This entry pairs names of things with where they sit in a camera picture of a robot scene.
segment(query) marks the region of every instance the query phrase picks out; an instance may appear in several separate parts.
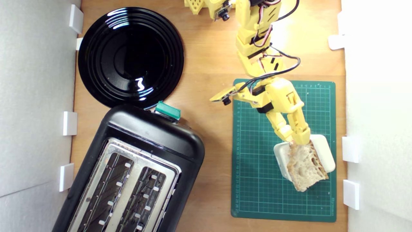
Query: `white clip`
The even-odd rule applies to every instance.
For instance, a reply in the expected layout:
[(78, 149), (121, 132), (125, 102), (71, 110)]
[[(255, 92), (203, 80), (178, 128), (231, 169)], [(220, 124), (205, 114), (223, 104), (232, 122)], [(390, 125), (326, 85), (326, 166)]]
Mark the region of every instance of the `white clip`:
[(70, 9), (69, 27), (71, 27), (77, 34), (81, 34), (83, 31), (83, 12), (72, 4)]
[(359, 210), (359, 184), (350, 180), (343, 180), (343, 203), (355, 210)]
[(359, 163), (359, 145), (353, 137), (342, 137), (342, 158), (346, 162)]
[(64, 190), (72, 186), (74, 173), (75, 173), (74, 163), (69, 163), (64, 166), (60, 166), (60, 185), (59, 185), (60, 192), (63, 192)]
[(346, 19), (343, 11), (337, 14), (338, 35), (330, 35), (328, 44), (331, 50), (337, 50), (345, 47)]
[(63, 135), (77, 135), (77, 113), (63, 112)]

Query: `wooden table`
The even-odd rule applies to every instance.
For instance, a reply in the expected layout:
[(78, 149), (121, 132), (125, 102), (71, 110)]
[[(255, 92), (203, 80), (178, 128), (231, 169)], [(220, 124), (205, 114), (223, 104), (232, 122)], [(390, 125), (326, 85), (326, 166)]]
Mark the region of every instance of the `wooden table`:
[[(282, 3), (281, 15), (289, 11), (295, 1), (283, 0)], [(192, 15), (188, 8), (184, 8), (183, 0), (83, 0), (83, 32), (101, 15), (126, 6), (145, 7), (164, 15), (179, 30), (184, 42), (184, 73), (179, 85), (165, 102), (182, 110), (182, 117), (201, 135), (206, 155), (177, 231), (346, 232), (347, 207), (342, 200), (346, 165), (342, 161), (341, 150), (346, 121), (344, 53), (331, 51), (327, 40), (329, 35), (337, 33), (340, 1), (301, 1), (298, 10), (276, 23), (273, 31), (275, 47), (302, 59), (302, 64), (285, 77), (336, 83), (336, 223), (242, 219), (230, 215), (232, 107), (210, 103), (208, 99), (232, 85), (234, 79), (246, 77), (235, 52), (238, 22), (234, 11), (229, 21), (213, 22), (206, 9), (199, 15)], [(108, 111), (86, 91), (78, 70), (74, 111), (78, 113), (78, 132), (73, 137), (71, 162), (75, 164), (77, 172), (101, 119)]]

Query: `glossy black plate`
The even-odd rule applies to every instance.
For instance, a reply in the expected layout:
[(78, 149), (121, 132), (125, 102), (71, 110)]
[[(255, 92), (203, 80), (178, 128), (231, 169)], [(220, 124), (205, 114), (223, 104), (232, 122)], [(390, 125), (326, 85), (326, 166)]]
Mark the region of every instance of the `glossy black plate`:
[(99, 18), (84, 35), (78, 59), (82, 81), (99, 102), (142, 109), (172, 93), (183, 63), (182, 41), (173, 24), (139, 7)]

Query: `bread slice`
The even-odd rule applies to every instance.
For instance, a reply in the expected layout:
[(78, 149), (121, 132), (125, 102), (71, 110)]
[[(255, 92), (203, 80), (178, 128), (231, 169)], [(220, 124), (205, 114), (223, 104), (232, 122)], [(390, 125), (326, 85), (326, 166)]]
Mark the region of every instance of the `bread slice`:
[(318, 181), (329, 179), (312, 141), (307, 145), (291, 142), (289, 147), (287, 168), (297, 191), (304, 192)]

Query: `green cutting mat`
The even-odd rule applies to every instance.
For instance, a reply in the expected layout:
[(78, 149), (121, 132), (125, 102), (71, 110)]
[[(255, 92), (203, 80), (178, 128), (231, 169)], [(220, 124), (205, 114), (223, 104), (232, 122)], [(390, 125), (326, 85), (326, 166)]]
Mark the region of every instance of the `green cutting mat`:
[[(303, 112), (311, 133), (326, 137), (336, 162), (335, 84), (292, 83), (305, 103)], [(280, 142), (264, 114), (249, 103), (233, 102), (232, 216), (335, 222), (336, 170), (328, 174), (329, 180), (298, 192), (279, 170), (273, 147)]]

